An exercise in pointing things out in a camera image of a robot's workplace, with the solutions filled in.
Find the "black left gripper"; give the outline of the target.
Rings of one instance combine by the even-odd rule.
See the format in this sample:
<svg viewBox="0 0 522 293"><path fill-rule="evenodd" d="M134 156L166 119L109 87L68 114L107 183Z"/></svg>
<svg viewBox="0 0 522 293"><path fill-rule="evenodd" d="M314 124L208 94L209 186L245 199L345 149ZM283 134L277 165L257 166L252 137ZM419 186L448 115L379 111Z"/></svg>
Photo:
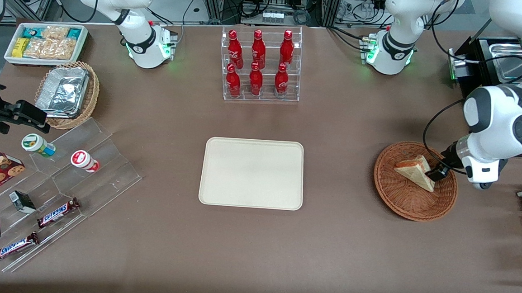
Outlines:
<svg viewBox="0 0 522 293"><path fill-rule="evenodd" d="M432 167L425 175L434 182L439 182L445 179L449 171L456 171L456 173L466 174L465 167L460 158L460 152L466 149L466 141L453 142L445 151L441 152L442 158L440 165Z"/></svg>

